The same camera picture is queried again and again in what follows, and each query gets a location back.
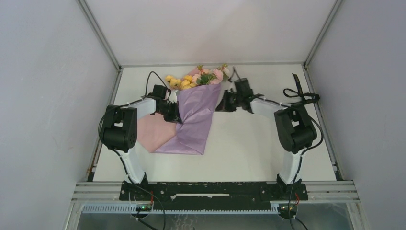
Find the purple pink wrapping paper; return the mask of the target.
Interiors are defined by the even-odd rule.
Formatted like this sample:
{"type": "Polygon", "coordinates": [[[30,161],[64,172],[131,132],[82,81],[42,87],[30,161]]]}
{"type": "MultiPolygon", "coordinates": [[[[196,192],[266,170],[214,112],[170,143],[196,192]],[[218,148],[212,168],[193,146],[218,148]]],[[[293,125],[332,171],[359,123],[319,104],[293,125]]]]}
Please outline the purple pink wrapping paper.
{"type": "Polygon", "coordinates": [[[166,122],[161,114],[138,120],[138,143],[150,153],[203,155],[221,83],[174,90],[170,101],[179,103],[182,124],[166,122]]]}

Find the fake flower bouquet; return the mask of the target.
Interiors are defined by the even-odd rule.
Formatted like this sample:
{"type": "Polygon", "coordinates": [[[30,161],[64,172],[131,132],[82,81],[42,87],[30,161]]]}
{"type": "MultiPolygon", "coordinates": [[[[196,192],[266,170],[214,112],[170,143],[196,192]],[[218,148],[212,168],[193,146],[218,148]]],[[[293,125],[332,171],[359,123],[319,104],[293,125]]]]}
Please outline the fake flower bouquet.
{"type": "Polygon", "coordinates": [[[172,75],[165,77],[170,88],[174,90],[188,90],[204,85],[218,85],[225,82],[230,77],[230,70],[227,64],[223,64],[214,69],[206,69],[204,65],[199,65],[182,78],[176,78],[172,75]]]}

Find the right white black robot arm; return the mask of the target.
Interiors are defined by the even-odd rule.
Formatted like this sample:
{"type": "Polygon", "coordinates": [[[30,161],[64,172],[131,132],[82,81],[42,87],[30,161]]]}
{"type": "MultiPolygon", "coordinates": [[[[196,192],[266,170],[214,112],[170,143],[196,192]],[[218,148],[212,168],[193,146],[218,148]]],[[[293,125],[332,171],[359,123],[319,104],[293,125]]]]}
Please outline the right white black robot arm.
{"type": "Polygon", "coordinates": [[[238,107],[265,117],[273,117],[277,136],[285,155],[282,169],[277,175],[277,195],[290,199],[296,192],[294,184],[300,181],[299,173],[304,155],[314,148],[317,138],[315,120],[308,114],[305,105],[315,104],[319,95],[303,93],[299,80],[295,81],[297,89],[286,88],[283,94],[288,98],[299,98],[294,103],[283,103],[267,99],[263,94],[255,94],[246,78],[234,82],[235,88],[225,90],[216,107],[217,112],[234,112],[238,107]]]}

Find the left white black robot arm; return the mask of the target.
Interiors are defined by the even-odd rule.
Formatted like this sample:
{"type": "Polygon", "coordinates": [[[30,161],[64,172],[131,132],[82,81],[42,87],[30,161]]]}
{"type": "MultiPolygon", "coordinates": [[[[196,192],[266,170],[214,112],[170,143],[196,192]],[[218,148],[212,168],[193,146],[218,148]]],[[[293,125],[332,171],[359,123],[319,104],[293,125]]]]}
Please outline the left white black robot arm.
{"type": "Polygon", "coordinates": [[[182,124],[179,103],[170,101],[175,95],[162,85],[155,85],[153,91],[140,99],[123,105],[107,106],[99,122],[98,135],[101,143],[119,157],[125,172],[125,180],[133,183],[131,194],[139,200],[148,197],[150,188],[142,181],[146,172],[138,160],[134,146],[137,141],[137,122],[146,115],[163,115],[166,122],[182,124]]]}

